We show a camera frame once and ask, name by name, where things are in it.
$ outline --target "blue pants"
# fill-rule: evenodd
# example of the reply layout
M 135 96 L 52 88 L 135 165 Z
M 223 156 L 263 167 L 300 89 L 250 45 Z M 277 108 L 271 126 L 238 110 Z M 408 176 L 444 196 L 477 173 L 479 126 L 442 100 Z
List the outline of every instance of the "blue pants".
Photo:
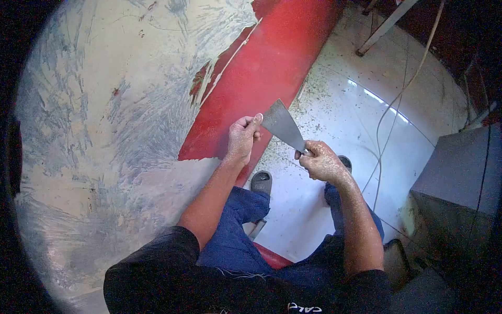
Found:
M 331 206 L 335 234 L 326 235 L 321 245 L 305 260 L 274 270 L 263 259 L 242 229 L 242 224 L 260 220 L 269 213 L 270 196 L 233 187 L 223 208 L 216 232 L 202 249 L 197 265 L 265 274 L 305 288 L 331 287 L 344 275 L 343 220 L 340 195 L 333 185 L 326 184 L 324 197 Z M 368 210 L 383 240 L 382 222 L 369 207 Z

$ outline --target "red painted surface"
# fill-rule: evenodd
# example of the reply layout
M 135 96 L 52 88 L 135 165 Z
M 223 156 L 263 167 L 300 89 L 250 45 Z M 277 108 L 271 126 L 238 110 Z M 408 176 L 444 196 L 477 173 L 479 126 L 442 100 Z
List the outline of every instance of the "red painted surface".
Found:
M 261 18 L 265 17 L 268 13 L 272 12 L 272 10 L 276 6 L 276 4 L 279 3 L 279 1 L 280 0 L 254 0 L 253 3 L 251 3 L 251 6 L 253 7 L 253 10 L 255 12 L 256 19 L 260 20 Z M 242 42 L 246 40 L 247 36 L 249 35 L 252 29 L 253 26 L 246 27 L 245 29 L 243 29 L 239 37 L 237 37 L 237 39 L 229 46 L 229 48 L 218 56 L 218 61 L 214 65 L 213 74 L 211 75 L 211 81 L 207 85 L 204 94 L 202 94 L 202 99 L 204 99 L 207 93 L 211 90 L 211 87 L 214 85 L 214 81 L 216 80 L 218 74 L 222 72 L 223 68 L 230 60 L 233 53 L 239 48 Z M 200 69 L 200 71 L 197 72 L 197 74 L 195 75 L 195 78 L 193 80 L 193 86 L 192 89 L 190 90 L 190 95 L 194 95 L 199 91 L 202 85 L 202 79 L 206 75 L 206 69 L 207 65 L 204 65 L 202 69 Z
M 289 107 L 345 1 L 259 0 L 255 3 L 257 17 L 263 15 L 263 20 L 202 105 L 180 149 L 179 160 L 222 158 L 228 143 L 228 127 L 233 122 L 243 116 L 264 113 L 278 98 Z M 214 73 L 220 72 L 249 31 L 250 28 L 244 30 L 221 55 Z M 263 128 L 262 132 L 262 140 L 254 145 L 249 165 L 237 179 L 238 186 L 244 185 L 272 138 Z M 292 264 L 258 244 L 256 247 L 273 268 Z
M 281 255 L 272 252 L 271 250 L 261 246 L 258 243 L 253 242 L 253 244 L 258 249 L 258 252 L 263 256 L 263 259 L 265 259 L 273 269 L 281 269 L 294 264 L 289 259 L 286 259 Z

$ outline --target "shirt logo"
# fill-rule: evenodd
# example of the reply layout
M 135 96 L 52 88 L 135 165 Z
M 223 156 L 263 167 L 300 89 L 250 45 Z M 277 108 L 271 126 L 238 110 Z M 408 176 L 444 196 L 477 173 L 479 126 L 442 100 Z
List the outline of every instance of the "shirt logo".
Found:
M 321 308 L 320 307 L 317 307 L 317 306 L 313 306 L 313 307 L 302 307 L 302 306 L 298 306 L 296 305 L 296 303 L 294 302 L 291 302 L 291 303 L 288 303 L 288 310 L 292 309 L 292 308 L 295 308 L 298 310 L 298 312 L 302 312 L 302 313 L 308 313 L 308 312 L 322 312 Z

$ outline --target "forearm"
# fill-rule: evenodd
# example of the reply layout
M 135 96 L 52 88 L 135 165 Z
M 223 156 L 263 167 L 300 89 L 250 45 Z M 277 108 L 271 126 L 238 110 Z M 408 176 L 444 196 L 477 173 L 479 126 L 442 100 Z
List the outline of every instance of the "forearm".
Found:
M 239 163 L 223 160 L 180 217 L 178 226 L 195 235 L 201 250 L 218 227 L 223 207 L 242 167 Z
M 345 270 L 349 275 L 384 269 L 384 249 L 359 187 L 351 182 L 339 188 L 345 231 Z

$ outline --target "fingernail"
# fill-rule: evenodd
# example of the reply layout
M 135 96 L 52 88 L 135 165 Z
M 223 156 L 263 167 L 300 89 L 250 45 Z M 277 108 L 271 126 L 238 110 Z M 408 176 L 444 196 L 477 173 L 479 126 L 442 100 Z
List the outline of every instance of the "fingernail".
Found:
M 263 115 L 261 113 L 257 113 L 255 119 L 257 120 L 257 122 L 261 123 L 263 121 Z

